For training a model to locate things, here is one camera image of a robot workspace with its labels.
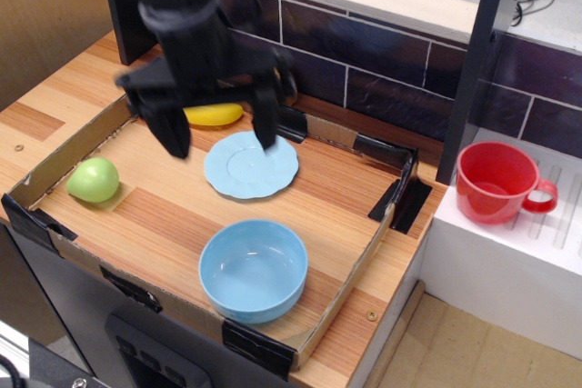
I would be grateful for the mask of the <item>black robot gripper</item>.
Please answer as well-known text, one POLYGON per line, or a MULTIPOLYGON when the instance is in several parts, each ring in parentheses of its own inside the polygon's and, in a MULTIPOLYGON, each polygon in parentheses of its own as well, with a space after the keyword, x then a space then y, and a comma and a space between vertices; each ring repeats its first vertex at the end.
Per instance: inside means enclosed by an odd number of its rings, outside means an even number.
POLYGON ((271 148, 279 107, 274 68, 290 71, 291 56, 237 40, 217 4, 154 9, 140 2, 137 8, 163 55, 119 75, 115 84, 167 152, 179 159, 189 155, 184 107, 236 101, 250 103, 256 139, 265 151, 271 148))

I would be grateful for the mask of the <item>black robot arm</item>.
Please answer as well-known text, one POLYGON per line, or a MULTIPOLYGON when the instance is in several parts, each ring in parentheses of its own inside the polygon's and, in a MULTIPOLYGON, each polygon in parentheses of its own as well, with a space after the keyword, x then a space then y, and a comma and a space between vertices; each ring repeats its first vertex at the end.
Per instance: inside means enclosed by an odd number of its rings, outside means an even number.
POLYGON ((189 154, 187 107, 241 101, 261 146, 275 144, 279 108, 296 93, 288 53, 237 40, 220 0, 138 0, 137 10, 163 54, 115 82, 168 153, 189 154))

